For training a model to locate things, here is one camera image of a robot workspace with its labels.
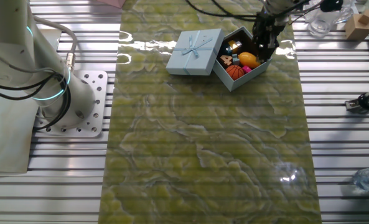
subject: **wooden block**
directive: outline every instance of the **wooden block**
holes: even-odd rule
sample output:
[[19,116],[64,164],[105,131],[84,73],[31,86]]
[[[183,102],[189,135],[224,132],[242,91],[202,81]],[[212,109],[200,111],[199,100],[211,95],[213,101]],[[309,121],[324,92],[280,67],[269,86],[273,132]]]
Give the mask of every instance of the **wooden block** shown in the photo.
[[361,15],[361,17],[358,19],[358,21],[362,24],[367,25],[369,23],[369,10],[366,9],[363,14]]
[[231,56],[227,56],[227,55],[222,55],[220,56],[219,58],[219,61],[220,63],[223,65],[223,67],[227,68],[229,67],[230,65],[232,65],[232,61],[233,60],[233,57]]
[[347,40],[364,40],[369,34],[369,23],[362,24],[359,19],[363,15],[354,14],[345,24]]

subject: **pink toy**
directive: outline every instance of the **pink toy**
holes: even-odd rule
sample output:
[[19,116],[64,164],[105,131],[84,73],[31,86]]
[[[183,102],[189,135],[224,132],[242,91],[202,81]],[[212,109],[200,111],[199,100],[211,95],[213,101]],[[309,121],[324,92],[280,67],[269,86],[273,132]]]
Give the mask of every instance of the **pink toy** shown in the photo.
[[245,74],[252,71],[252,69],[248,66],[242,67],[242,70],[244,70]]
[[126,0],[98,0],[98,1],[101,1],[103,3],[110,4],[110,5],[115,6],[115,7],[118,7],[118,8],[122,8],[123,3]]

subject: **small toy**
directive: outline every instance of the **small toy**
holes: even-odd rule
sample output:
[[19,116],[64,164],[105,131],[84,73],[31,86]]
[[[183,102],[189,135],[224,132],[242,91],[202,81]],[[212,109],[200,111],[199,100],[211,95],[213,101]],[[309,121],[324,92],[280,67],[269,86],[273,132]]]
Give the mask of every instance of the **small toy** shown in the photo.
[[245,72],[242,70],[241,67],[239,67],[238,65],[231,65],[226,69],[226,72],[229,74],[229,76],[233,79],[233,80],[237,80],[240,77],[242,77]]
[[354,14],[345,24],[347,40],[364,40],[369,34],[369,10]]
[[228,44],[230,45],[231,49],[233,49],[233,54],[236,54],[238,49],[242,46],[242,43],[238,40],[230,40]]
[[234,65],[240,65],[240,59],[239,58],[233,58],[233,64]]
[[232,62],[231,62],[231,60],[233,60],[233,57],[231,57],[231,56],[227,56],[227,55],[222,55],[221,57],[220,57],[220,62],[221,62],[221,64],[224,66],[224,67],[229,67],[231,64],[232,64]]
[[240,65],[240,59],[238,59],[237,54],[233,54],[233,64],[234,65]]
[[248,66],[242,67],[242,70],[244,70],[245,74],[252,71],[252,69]]
[[231,55],[233,53],[233,49],[228,45],[228,43],[224,43],[222,45],[223,54],[225,55]]
[[260,63],[256,61],[256,57],[248,52],[242,52],[238,58],[243,66],[248,66],[252,69],[260,65]]

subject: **ribbon bow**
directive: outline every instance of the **ribbon bow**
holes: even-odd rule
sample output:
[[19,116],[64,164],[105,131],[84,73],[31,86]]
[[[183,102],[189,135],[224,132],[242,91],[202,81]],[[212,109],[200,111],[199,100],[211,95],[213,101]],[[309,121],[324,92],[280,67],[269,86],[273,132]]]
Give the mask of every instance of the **ribbon bow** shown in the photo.
[[204,46],[205,44],[207,44],[207,43],[211,42],[211,41],[212,41],[212,39],[213,39],[213,38],[209,38],[209,39],[207,39],[204,43],[200,44],[198,47],[193,47],[193,45],[192,45],[192,35],[191,35],[191,36],[190,36],[190,48],[183,50],[183,51],[182,51],[182,55],[186,55],[186,54],[188,54],[188,53],[190,53],[190,52],[194,52],[195,57],[197,57],[197,58],[198,58],[199,54],[198,54],[198,52],[197,52],[197,49],[198,49],[198,48],[200,48],[200,47],[202,47],[202,46]]

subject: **box lid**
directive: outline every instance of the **box lid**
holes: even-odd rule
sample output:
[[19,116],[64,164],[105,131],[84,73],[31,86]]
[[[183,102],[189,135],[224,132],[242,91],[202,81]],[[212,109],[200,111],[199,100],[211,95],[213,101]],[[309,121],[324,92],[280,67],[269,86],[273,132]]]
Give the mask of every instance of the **box lid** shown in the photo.
[[210,75],[223,39],[221,29],[183,31],[166,70],[172,75]]

